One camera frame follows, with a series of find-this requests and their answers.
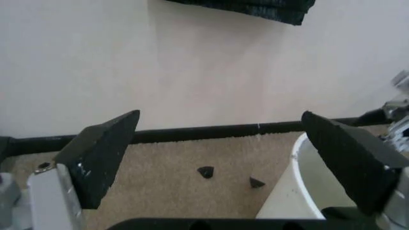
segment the screw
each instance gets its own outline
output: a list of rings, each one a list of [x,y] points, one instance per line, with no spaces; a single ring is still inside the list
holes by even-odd
[[[55,164],[51,164],[49,162],[44,162],[42,164],[39,164],[37,166],[37,169],[34,171],[34,174],[39,174],[39,173],[43,173],[43,172],[47,172],[50,169],[53,169],[55,167]]]

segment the black triangular piece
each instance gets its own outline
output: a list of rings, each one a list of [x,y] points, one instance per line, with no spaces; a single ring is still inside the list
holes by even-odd
[[[250,177],[250,185],[252,188],[260,188],[263,187],[265,183]]]
[[[134,110],[89,126],[54,157],[68,168],[83,209],[97,209],[113,184],[138,120],[139,110]]]
[[[213,177],[214,169],[215,168],[212,166],[205,166],[198,168],[197,171],[202,175],[202,177],[209,179]]]

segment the carpet floor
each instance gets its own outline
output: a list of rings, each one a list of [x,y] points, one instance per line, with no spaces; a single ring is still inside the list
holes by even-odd
[[[386,126],[366,127],[375,135]],[[139,218],[254,218],[289,163],[301,132],[129,145],[98,210],[85,210],[88,230]],[[26,188],[37,165],[56,152],[10,157],[2,170]],[[211,179],[196,170],[214,166]],[[266,183],[251,188],[249,177]]]

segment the white wall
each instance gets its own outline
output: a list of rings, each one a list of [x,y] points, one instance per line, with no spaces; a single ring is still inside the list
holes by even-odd
[[[302,26],[163,0],[0,0],[0,135],[357,116],[397,92],[409,1],[317,0]]]

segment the black baseboard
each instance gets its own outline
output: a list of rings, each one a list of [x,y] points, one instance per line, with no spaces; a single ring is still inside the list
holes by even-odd
[[[388,123],[388,121],[382,121],[356,124],[355,121],[357,118],[340,118],[335,120],[351,126],[368,126]],[[144,130],[135,132],[131,144],[244,137],[257,134],[286,133],[303,130],[304,129],[300,121]],[[60,151],[75,136],[76,135],[12,139],[10,144],[13,145],[13,151],[8,153],[8,156]]]

